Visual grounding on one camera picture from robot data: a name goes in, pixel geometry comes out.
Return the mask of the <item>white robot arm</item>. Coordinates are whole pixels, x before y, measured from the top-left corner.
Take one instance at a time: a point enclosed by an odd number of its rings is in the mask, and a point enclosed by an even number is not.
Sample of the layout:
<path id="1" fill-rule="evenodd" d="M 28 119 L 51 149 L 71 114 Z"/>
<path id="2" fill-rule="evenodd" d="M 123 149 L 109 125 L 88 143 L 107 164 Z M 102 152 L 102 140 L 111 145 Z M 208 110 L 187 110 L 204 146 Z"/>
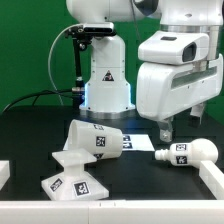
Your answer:
<path id="1" fill-rule="evenodd" d="M 176 114 L 189 109 L 200 121 L 206 102 L 220 93 L 223 56 L 217 46 L 223 0 L 66 0 L 66 6 L 78 21 L 77 47 L 92 46 L 83 113 L 117 117 L 137 110 L 157 122 L 160 139 L 170 142 Z M 160 29 L 138 47 L 143 64 L 132 104 L 125 44 L 114 24 L 145 17 L 158 19 Z"/>

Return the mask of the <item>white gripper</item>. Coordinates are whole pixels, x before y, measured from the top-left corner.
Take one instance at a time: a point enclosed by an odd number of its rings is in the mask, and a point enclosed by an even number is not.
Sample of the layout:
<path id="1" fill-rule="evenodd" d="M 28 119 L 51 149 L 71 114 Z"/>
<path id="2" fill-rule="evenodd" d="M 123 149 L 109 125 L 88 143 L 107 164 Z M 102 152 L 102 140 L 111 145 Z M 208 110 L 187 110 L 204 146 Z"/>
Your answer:
<path id="1" fill-rule="evenodd" d="M 205 101 L 217 96 L 223 82 L 223 56 L 194 72 L 193 64 L 181 66 L 145 62 L 137 77 L 136 107 L 140 116 L 158 121 L 160 139 L 173 140 L 171 116 L 191 108 L 189 125 L 199 127 Z"/>

